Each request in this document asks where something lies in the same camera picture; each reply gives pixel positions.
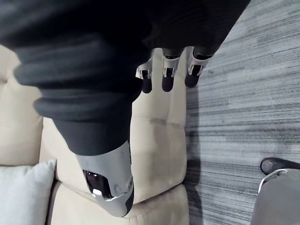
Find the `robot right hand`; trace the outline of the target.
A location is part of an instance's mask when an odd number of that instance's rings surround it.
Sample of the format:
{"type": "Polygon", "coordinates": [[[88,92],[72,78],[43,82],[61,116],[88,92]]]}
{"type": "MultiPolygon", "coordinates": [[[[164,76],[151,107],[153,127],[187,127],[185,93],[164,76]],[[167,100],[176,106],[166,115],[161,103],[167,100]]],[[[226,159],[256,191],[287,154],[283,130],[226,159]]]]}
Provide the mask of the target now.
{"type": "Polygon", "coordinates": [[[42,96],[76,155],[90,192],[115,217],[134,200],[132,104],[152,90],[152,58],[162,50],[162,89],[173,88],[180,56],[191,47],[192,88],[248,6],[247,0],[3,0],[0,43],[20,60],[15,78],[42,96]]]}

